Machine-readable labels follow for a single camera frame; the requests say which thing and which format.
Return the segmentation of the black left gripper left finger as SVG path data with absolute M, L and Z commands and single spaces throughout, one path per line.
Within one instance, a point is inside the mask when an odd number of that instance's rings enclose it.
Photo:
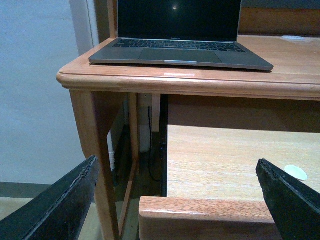
M 2 240 L 77 240 L 95 194 L 99 161 L 91 156 L 0 222 Z

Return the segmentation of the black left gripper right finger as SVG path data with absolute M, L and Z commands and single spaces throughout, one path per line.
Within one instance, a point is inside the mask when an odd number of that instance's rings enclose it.
M 284 240 L 320 238 L 320 194 L 262 158 L 256 174 L 263 198 Z

